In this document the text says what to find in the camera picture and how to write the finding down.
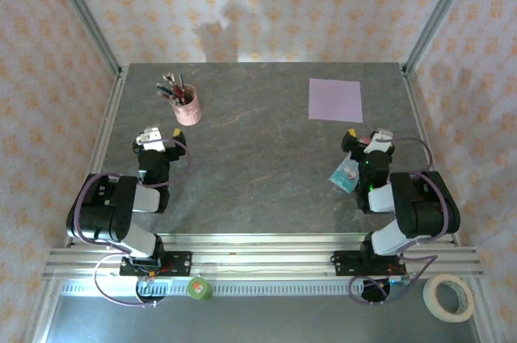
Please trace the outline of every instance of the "patterned wallpaper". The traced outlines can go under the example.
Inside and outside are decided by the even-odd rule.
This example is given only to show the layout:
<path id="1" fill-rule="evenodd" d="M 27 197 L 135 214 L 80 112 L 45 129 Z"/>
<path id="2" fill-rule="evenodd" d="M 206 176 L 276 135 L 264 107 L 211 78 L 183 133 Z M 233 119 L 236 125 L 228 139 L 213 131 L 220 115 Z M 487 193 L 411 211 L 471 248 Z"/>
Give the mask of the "patterned wallpaper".
<path id="1" fill-rule="evenodd" d="M 456 0 L 411 78 L 461 238 L 479 246 L 517 340 L 517 0 Z"/>
<path id="2" fill-rule="evenodd" d="M 405 61 L 437 0 L 86 0 L 122 65 Z"/>
<path id="3" fill-rule="evenodd" d="M 18 342 L 112 75 L 68 0 L 0 0 L 0 341 Z"/>

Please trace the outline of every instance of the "marble tabletop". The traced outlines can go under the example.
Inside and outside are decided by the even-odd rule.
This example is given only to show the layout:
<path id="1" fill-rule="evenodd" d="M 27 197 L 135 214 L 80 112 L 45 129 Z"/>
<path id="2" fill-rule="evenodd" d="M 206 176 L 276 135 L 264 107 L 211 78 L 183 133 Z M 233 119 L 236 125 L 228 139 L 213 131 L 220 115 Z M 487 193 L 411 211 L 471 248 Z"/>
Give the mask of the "marble tabletop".
<path id="1" fill-rule="evenodd" d="M 203 118 L 180 127 L 156 82 L 173 71 L 186 83 L 199 79 Z M 363 123 L 308 119 L 309 79 L 359 81 Z M 370 232 L 391 214 L 365 215 L 355 196 L 329 177 L 345 157 L 348 128 L 367 136 L 388 128 L 418 136 L 410 100 L 396 63 L 190 63 L 129 66 L 107 147 L 104 171 L 137 175 L 132 142 L 143 128 L 164 137 L 182 128 L 193 156 L 191 172 L 170 188 L 164 214 L 134 214 L 152 232 Z M 417 144 L 399 144 L 393 170 L 422 168 Z M 170 176 L 187 159 L 171 163 Z"/>

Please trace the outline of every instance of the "purple paper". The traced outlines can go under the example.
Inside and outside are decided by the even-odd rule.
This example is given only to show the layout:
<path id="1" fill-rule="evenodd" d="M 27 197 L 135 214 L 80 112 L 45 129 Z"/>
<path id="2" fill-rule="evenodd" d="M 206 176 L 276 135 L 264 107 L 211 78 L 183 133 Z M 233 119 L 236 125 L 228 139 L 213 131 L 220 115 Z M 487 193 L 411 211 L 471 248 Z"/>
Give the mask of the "purple paper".
<path id="1" fill-rule="evenodd" d="M 361 85 L 352 81 L 310 78 L 309 118 L 362 123 Z"/>

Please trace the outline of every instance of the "pen holder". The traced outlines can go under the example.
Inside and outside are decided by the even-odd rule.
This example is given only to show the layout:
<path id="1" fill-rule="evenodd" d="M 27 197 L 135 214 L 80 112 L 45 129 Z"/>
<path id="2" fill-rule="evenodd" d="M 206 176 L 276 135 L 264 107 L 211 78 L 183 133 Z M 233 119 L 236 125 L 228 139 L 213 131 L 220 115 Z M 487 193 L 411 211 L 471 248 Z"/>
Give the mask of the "pen holder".
<path id="1" fill-rule="evenodd" d="M 174 105 L 172 102 L 169 103 L 174 110 L 178 122 L 187 127 L 197 123 L 203 114 L 201 113 L 200 101 L 194 86 L 185 84 L 185 92 L 187 93 L 187 97 L 192 100 L 187 105 Z"/>

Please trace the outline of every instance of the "tape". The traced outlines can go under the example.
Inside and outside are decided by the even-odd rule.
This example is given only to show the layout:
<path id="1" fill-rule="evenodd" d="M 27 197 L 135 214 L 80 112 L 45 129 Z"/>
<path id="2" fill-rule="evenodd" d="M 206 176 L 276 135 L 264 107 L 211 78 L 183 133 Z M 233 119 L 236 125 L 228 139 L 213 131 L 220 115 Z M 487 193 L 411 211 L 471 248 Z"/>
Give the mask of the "tape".
<path id="1" fill-rule="evenodd" d="M 456 312 L 452 313 L 443 309 L 436 296 L 438 285 L 444 284 L 453 289 L 458 296 L 459 306 Z M 447 323 L 461 323 L 468 320 L 474 313 L 474 297 L 469 287 L 457 276 L 452 274 L 439 274 L 430 278 L 423 288 L 423 301 L 427 309 L 437 319 Z"/>

